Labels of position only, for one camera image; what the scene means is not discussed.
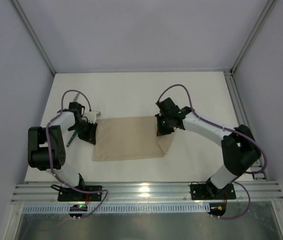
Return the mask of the beige cloth napkin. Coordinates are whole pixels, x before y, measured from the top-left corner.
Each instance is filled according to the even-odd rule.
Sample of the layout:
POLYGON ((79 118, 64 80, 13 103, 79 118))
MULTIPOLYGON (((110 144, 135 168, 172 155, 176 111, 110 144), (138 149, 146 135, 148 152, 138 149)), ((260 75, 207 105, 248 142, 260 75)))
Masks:
POLYGON ((174 134, 157 135, 155 116, 106 118, 97 121, 94 162, 163 158, 174 134))

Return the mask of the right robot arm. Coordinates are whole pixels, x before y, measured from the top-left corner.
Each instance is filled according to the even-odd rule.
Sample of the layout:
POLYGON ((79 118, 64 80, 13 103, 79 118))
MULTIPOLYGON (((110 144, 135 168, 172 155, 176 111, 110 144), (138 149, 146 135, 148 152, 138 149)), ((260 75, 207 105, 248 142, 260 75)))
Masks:
POLYGON ((205 183, 190 184, 192 200, 234 200, 234 181, 260 157, 251 130, 240 125, 229 130, 216 127, 196 116, 189 106, 179 108, 171 98, 156 102, 157 136, 174 133, 175 129, 193 132, 214 142, 222 150, 221 167, 205 183))

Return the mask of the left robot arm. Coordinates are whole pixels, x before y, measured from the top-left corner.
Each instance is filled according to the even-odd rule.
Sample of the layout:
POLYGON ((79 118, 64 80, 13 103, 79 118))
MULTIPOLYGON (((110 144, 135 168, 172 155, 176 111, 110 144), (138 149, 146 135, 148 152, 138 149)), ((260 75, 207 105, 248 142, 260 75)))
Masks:
POLYGON ((45 127, 33 126, 27 134, 27 161, 31 168, 51 174, 64 189, 81 195, 99 194, 88 191, 82 175, 67 164, 64 134, 76 132, 80 140, 96 144, 99 111, 89 110, 78 102, 61 109, 45 127))

